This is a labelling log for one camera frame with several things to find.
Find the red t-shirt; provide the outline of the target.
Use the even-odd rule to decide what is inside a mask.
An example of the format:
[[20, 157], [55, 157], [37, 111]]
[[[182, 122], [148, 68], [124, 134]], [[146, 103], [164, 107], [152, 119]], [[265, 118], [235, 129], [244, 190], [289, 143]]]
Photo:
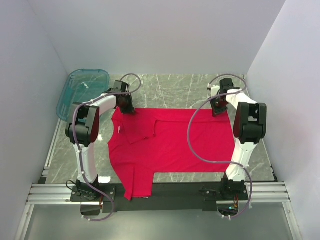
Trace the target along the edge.
[[223, 173], [235, 142], [227, 113], [211, 110], [117, 109], [111, 118], [110, 163], [125, 198], [150, 197], [156, 173]]

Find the teal transparent plastic bin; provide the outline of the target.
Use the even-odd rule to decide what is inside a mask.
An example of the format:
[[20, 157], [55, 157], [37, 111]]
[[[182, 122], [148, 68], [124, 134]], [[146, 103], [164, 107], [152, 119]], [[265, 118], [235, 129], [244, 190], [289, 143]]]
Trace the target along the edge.
[[109, 87], [110, 75], [102, 69], [78, 69], [67, 78], [60, 95], [56, 114], [66, 122], [74, 102], [83, 103], [95, 99]]

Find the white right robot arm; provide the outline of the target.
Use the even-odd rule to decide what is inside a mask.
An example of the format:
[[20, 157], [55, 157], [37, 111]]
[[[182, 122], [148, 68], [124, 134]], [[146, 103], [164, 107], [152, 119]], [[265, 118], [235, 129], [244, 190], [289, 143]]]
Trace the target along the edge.
[[234, 86], [230, 78], [220, 80], [219, 85], [209, 83], [207, 89], [213, 97], [210, 105], [214, 117], [225, 113], [227, 105], [236, 109], [233, 123], [235, 147], [216, 194], [221, 200], [236, 200], [237, 197], [246, 200], [246, 170], [254, 149], [266, 135], [267, 106], [248, 97], [241, 88]]

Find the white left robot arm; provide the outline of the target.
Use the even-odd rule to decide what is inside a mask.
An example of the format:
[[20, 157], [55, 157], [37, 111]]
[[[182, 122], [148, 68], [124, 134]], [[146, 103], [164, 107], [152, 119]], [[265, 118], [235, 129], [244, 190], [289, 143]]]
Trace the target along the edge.
[[76, 153], [78, 176], [75, 185], [88, 201], [94, 201], [100, 195], [94, 154], [100, 131], [100, 117], [116, 108], [123, 114], [134, 113], [132, 93], [136, 91], [130, 91], [129, 83], [117, 80], [112, 88], [101, 95], [71, 105], [65, 134]]

